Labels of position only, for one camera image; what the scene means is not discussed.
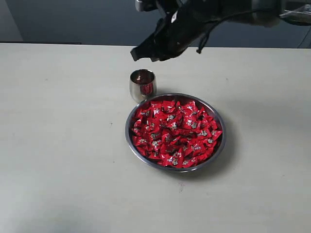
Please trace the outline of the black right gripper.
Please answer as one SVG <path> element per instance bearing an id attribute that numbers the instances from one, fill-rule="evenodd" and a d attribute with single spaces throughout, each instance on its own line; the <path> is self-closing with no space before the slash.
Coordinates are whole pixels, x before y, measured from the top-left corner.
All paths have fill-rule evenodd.
<path id="1" fill-rule="evenodd" d="M 152 62 L 177 57 L 218 19 L 217 4 L 184 4 L 156 29 L 153 36 L 133 48 L 131 56 L 134 61 L 149 58 Z"/>

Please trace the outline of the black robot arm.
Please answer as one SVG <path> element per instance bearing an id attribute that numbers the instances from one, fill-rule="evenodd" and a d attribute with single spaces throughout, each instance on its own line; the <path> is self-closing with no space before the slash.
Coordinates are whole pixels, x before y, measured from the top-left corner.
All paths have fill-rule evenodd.
<path id="1" fill-rule="evenodd" d="M 166 61 L 180 56 L 196 39 L 201 53 L 210 33 L 232 21 L 273 27 L 279 21 L 296 26 L 311 24 L 309 0 L 137 0 L 136 10 L 158 10 L 162 17 L 155 31 L 131 50 L 134 61 Z"/>

